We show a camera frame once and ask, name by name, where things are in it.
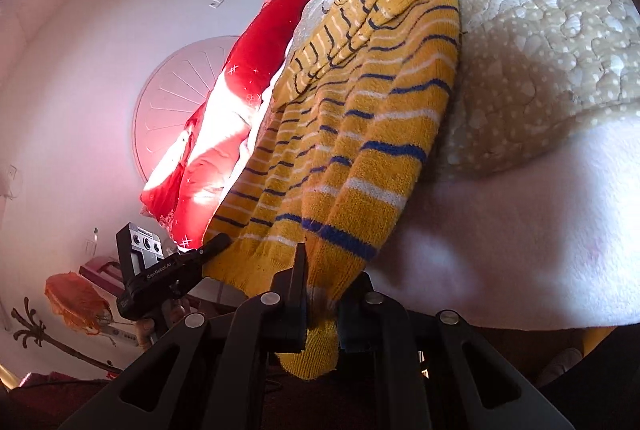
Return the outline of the white round headboard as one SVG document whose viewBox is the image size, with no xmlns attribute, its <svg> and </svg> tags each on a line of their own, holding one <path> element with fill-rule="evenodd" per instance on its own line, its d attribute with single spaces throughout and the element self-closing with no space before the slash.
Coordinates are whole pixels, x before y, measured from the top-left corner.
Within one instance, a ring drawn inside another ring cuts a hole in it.
<svg viewBox="0 0 640 430">
<path fill-rule="evenodd" d="M 216 36 L 193 42 L 155 68 L 145 82 L 132 119 L 132 154 L 148 180 L 186 121 L 205 103 L 238 39 Z"/>
</svg>

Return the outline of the yellow striped knit sweater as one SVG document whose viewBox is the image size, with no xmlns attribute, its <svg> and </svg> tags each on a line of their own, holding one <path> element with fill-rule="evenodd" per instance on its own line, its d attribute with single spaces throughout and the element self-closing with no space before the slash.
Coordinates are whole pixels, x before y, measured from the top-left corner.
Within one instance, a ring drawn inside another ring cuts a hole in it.
<svg viewBox="0 0 640 430">
<path fill-rule="evenodd" d="M 280 361 L 305 380 L 338 357 L 335 307 L 393 232 L 456 79 L 458 0 L 336 0 L 273 85 L 265 130 L 209 222 L 204 273 L 247 296 L 303 247 L 310 323 Z"/>
</svg>

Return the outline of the heart patterned quilt bedspread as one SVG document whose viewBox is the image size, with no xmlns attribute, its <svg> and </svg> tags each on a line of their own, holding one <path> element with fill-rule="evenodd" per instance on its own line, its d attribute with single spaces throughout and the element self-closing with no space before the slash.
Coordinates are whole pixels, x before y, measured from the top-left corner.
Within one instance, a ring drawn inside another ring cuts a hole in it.
<svg viewBox="0 0 640 430">
<path fill-rule="evenodd" d="M 632 0 L 459 0 L 456 94 L 425 180 L 521 166 L 572 135 L 639 113 Z"/>
</svg>

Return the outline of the black tree wall decal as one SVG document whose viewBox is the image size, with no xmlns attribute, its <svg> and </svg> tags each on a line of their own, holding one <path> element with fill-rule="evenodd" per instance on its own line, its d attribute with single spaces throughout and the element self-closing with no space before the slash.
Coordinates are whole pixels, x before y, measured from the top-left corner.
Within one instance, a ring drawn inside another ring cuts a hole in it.
<svg viewBox="0 0 640 430">
<path fill-rule="evenodd" d="M 76 358 L 78 361 L 103 370 L 103 372 L 107 373 L 108 377 L 116 377 L 122 373 L 122 369 L 116 367 L 111 361 L 103 362 L 96 358 L 91 358 L 91 356 L 50 336 L 47 332 L 47 326 L 40 320 L 37 310 L 29 306 L 28 297 L 24 297 L 23 299 L 23 311 L 24 313 L 21 313 L 16 308 L 13 308 L 10 315 L 11 319 L 20 325 L 20 328 L 12 332 L 12 337 L 15 341 L 19 341 L 24 349 L 27 349 L 31 343 L 34 346 L 38 346 L 38 348 L 41 348 L 43 343 L 47 343 L 49 346 L 58 349 L 58 351 L 72 358 Z"/>
</svg>

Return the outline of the red long pillow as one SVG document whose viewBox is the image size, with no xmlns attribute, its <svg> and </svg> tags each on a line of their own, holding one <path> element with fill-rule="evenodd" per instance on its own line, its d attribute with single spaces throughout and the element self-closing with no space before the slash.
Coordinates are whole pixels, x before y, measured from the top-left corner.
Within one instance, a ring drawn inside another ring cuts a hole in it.
<svg viewBox="0 0 640 430">
<path fill-rule="evenodd" d="M 256 144 L 274 75 L 310 0 L 265 0 L 234 43 L 213 90 L 181 125 L 140 194 L 183 250 L 198 248 Z"/>
</svg>

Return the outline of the orange fringed lampshade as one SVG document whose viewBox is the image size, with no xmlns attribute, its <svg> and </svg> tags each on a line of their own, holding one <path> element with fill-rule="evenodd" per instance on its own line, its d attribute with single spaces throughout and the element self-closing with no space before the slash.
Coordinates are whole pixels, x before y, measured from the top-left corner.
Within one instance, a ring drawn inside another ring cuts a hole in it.
<svg viewBox="0 0 640 430">
<path fill-rule="evenodd" d="M 44 283 L 44 294 L 54 314 L 76 332 L 96 336 L 113 322 L 110 304 L 91 283 L 75 272 L 51 275 Z"/>
</svg>

